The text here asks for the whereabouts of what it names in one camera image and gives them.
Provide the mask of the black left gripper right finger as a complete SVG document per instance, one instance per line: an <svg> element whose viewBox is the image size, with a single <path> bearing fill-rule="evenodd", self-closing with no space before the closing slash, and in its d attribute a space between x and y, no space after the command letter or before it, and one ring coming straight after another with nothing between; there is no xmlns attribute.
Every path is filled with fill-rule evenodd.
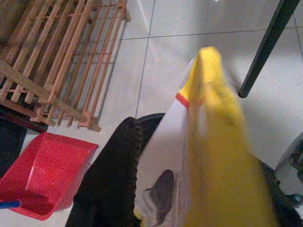
<svg viewBox="0 0 303 227"><path fill-rule="evenodd" d="M303 205L303 195L286 195L280 189L280 181L276 178L275 171L260 160L258 164L269 189L278 227L303 227L303 218L296 211Z"/></svg>

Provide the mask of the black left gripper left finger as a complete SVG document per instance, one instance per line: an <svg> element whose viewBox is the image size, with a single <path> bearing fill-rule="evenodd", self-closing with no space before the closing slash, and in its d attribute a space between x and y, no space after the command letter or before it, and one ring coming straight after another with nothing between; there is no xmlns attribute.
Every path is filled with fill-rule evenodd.
<svg viewBox="0 0 303 227"><path fill-rule="evenodd" d="M143 131L133 117L116 128L84 175L65 227L138 227L134 215Z"/></svg>

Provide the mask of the yellow white carton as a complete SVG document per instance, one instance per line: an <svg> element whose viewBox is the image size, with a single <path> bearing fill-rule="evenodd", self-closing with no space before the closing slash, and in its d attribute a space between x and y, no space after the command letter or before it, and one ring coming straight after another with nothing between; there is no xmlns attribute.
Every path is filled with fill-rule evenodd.
<svg viewBox="0 0 303 227"><path fill-rule="evenodd" d="M191 61L141 154L136 187L140 227L278 227L216 48Z"/></svg>

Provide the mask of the red plastic dustpan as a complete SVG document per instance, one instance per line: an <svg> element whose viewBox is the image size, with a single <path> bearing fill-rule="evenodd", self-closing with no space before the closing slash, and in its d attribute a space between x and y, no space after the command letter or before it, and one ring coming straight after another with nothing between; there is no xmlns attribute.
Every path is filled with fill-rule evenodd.
<svg viewBox="0 0 303 227"><path fill-rule="evenodd" d="M0 201L10 210L44 221L71 206L98 145L66 136L36 136L0 179Z"/></svg>

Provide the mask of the wooden slatted rack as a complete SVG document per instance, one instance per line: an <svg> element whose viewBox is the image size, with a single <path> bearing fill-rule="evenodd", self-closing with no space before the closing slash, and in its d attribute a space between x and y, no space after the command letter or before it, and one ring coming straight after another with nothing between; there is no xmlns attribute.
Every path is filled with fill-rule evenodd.
<svg viewBox="0 0 303 227"><path fill-rule="evenodd" d="M0 118L99 132L97 105L128 0L0 0Z"/></svg>

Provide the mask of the black table leg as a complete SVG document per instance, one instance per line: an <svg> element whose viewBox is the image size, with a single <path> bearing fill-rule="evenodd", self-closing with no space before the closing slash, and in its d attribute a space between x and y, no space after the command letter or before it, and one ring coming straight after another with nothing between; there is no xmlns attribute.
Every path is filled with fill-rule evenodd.
<svg viewBox="0 0 303 227"><path fill-rule="evenodd" d="M279 1L245 80L238 92L239 97L246 98L248 96L299 2L300 0Z"/></svg>

